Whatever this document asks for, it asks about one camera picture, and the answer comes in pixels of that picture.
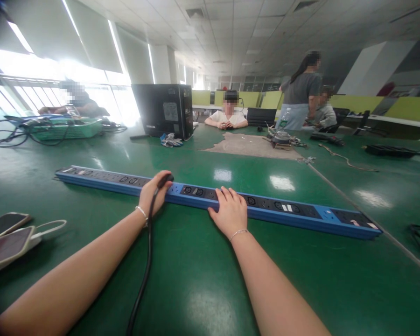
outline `black tray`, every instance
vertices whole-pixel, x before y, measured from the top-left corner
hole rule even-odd
[[[397,156],[397,157],[405,157],[411,158],[414,155],[418,154],[418,152],[413,151],[411,149],[407,149],[404,147],[396,147],[396,146],[386,146],[386,145],[367,145],[365,149],[366,153],[373,154],[373,155],[388,155],[388,156]]]

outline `person's hand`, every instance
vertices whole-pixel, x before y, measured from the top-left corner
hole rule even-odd
[[[44,106],[39,111],[37,111],[37,113],[39,113],[39,114],[47,114],[47,113],[50,113],[50,108]]]
[[[154,176],[151,181],[145,184],[145,186],[141,190],[139,207],[143,209],[143,211],[146,213],[147,216],[149,216],[149,207],[151,206],[154,192],[157,189],[157,184],[167,174],[171,174],[171,172],[169,170],[162,170],[156,176]],[[167,193],[167,190],[169,189],[169,187],[171,187],[172,185],[173,183],[171,181],[168,181],[165,183],[163,188],[159,190],[159,193],[157,194],[157,197],[155,198],[153,216],[162,206],[163,202],[165,201],[165,194]]]
[[[216,189],[216,195],[219,201],[219,211],[216,212],[212,208],[208,208],[208,211],[218,229],[230,239],[236,231],[247,229],[246,200],[232,188]]]

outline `computer case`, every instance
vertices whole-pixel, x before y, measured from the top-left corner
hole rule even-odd
[[[193,135],[190,85],[132,84],[132,91],[146,134],[174,133],[183,140]]]

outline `phone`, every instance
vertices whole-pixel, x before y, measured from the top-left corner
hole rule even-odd
[[[34,230],[34,226],[29,226],[0,237],[0,270],[32,247],[30,240]]]
[[[28,214],[9,212],[0,217],[0,237],[20,228],[31,220]]]

